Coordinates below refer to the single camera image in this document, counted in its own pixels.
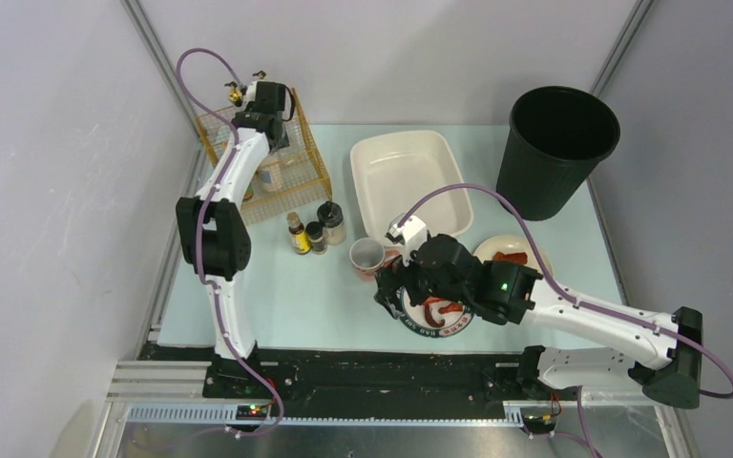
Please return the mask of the red label sauce bottle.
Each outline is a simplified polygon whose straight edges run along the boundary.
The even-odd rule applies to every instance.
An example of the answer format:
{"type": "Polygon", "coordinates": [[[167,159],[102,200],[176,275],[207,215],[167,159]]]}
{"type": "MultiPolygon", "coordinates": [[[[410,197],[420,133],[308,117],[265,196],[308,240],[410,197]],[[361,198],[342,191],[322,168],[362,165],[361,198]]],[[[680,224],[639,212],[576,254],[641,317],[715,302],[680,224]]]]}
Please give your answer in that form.
{"type": "Polygon", "coordinates": [[[255,196],[254,181],[250,181],[243,193],[242,201],[248,202],[255,196]]]}

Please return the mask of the dark sauce glass bottle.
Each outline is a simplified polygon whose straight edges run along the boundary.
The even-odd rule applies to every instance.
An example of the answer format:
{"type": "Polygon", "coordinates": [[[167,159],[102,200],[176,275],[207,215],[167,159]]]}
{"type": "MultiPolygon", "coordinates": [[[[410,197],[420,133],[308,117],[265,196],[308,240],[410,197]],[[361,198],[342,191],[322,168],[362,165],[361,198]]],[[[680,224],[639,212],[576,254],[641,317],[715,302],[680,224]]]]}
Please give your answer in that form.
{"type": "Polygon", "coordinates": [[[222,120],[212,114],[207,114],[205,117],[205,130],[208,134],[208,139],[214,152],[218,155],[221,155],[225,151],[226,144],[232,137],[229,123],[242,106],[243,96],[245,94],[245,87],[239,85],[237,82],[231,81],[226,83],[224,87],[228,90],[228,101],[230,105],[217,110],[217,114],[222,117],[222,120]]]}

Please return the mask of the white lid spice jar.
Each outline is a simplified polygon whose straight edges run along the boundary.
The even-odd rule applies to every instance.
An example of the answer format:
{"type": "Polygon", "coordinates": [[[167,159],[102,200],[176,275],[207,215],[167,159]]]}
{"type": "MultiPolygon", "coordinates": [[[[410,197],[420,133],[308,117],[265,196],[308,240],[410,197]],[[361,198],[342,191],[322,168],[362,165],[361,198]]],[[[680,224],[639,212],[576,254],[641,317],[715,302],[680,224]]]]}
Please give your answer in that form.
{"type": "Polygon", "coordinates": [[[258,177],[265,192],[278,193],[284,187],[281,160],[278,154],[268,155],[258,167],[258,177]]]}

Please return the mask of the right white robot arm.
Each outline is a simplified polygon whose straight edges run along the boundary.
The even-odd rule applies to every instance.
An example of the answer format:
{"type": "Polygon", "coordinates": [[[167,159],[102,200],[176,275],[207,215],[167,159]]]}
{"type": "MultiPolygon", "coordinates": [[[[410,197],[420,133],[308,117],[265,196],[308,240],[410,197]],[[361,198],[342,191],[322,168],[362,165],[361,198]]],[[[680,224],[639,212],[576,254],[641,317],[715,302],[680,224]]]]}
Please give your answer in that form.
{"type": "Polygon", "coordinates": [[[537,270],[509,260],[481,260],[448,235],[430,237],[409,257],[376,272],[374,300],[393,316],[429,299],[453,302],[498,325],[543,326],[597,343],[590,358],[542,346],[525,349],[521,385],[564,389],[599,380],[639,385],[660,404],[694,409],[701,403],[702,313],[682,306],[651,312],[572,292],[537,270]]]}

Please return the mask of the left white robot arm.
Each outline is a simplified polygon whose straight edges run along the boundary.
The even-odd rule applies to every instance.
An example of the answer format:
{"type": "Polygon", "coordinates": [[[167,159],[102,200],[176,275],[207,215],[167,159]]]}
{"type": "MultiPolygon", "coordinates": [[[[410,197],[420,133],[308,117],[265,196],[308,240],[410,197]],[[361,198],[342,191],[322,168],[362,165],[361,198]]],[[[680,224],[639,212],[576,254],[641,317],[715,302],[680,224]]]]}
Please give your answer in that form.
{"type": "Polygon", "coordinates": [[[243,270],[251,258],[252,241],[241,205],[262,163],[287,144],[283,113],[290,106],[293,115],[294,105],[283,83],[250,83],[211,176],[193,197],[177,202],[182,254],[207,291],[215,352],[223,359],[243,360],[256,345],[242,304],[243,270]]]}

